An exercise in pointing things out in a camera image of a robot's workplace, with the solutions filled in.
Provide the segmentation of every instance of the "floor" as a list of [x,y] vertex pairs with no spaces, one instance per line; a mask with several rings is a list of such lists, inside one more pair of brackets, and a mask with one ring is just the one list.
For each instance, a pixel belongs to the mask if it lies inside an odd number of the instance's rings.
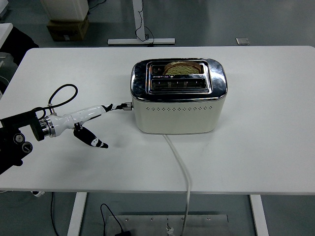
[[[90,7],[102,0],[90,0]],[[90,10],[83,41],[55,42],[38,0],[9,0],[2,22],[12,23],[39,47],[108,47],[107,40],[135,38],[131,0],[107,0]],[[237,46],[247,37],[250,46],[309,45],[315,47],[314,0],[144,0],[144,23],[155,38],[175,38],[175,46]],[[50,220],[51,193],[0,193],[1,235],[55,235]],[[74,193],[56,193],[55,224],[67,234]],[[269,235],[315,235],[314,196],[262,196]],[[182,213],[181,194],[88,195],[81,235],[102,235],[99,206],[107,203],[116,214]],[[227,214],[233,236],[255,235],[248,196],[192,195],[191,212]]]

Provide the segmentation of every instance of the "white table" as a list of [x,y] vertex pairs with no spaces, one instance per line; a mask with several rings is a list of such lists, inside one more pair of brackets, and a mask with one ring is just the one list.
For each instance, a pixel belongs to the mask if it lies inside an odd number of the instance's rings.
[[0,24],[0,47],[2,47],[12,29],[13,25],[11,23]]
[[[59,115],[131,101],[132,67],[153,58],[212,58],[228,94],[216,129],[170,136],[200,194],[315,193],[315,49],[297,47],[47,48],[30,50],[0,102],[0,118],[46,106],[59,86],[78,96]],[[58,93],[54,104],[72,90]],[[186,183],[161,135],[144,134],[133,111],[112,111],[85,126],[109,149],[83,145],[71,130],[37,142],[21,167],[0,176],[2,190],[184,192]]]

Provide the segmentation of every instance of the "toaster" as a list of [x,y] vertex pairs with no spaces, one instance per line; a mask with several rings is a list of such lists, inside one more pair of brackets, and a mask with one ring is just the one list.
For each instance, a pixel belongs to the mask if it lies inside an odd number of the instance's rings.
[[[194,61],[199,74],[165,75],[167,64]],[[222,65],[213,59],[149,59],[132,69],[130,91],[138,128],[152,134],[194,134],[213,130],[227,94]]]

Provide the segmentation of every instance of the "cardboard box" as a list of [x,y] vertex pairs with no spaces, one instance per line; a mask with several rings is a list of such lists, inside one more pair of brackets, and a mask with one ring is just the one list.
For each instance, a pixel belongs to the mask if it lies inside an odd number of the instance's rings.
[[55,41],[79,41],[83,40],[89,27],[89,19],[84,21],[49,21],[47,29]]

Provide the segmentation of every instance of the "white power cord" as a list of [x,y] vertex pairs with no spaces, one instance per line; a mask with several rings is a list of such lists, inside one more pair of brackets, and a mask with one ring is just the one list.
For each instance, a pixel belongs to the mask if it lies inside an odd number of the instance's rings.
[[190,199],[190,191],[191,191],[191,180],[190,180],[190,176],[188,173],[188,170],[183,162],[183,160],[181,159],[180,155],[178,154],[178,152],[176,151],[176,148],[174,147],[174,145],[172,144],[171,140],[168,138],[167,135],[163,134],[163,137],[166,139],[168,145],[170,146],[170,148],[172,149],[174,156],[176,157],[183,173],[185,176],[185,180],[187,183],[187,198],[186,198],[186,211],[185,211],[185,216],[184,216],[184,223],[183,223],[183,228],[182,228],[182,232],[181,232],[181,236],[184,236],[184,231],[185,231],[185,227],[186,227],[186,220],[187,220],[187,216],[188,216],[188,209],[189,209],[189,199]]

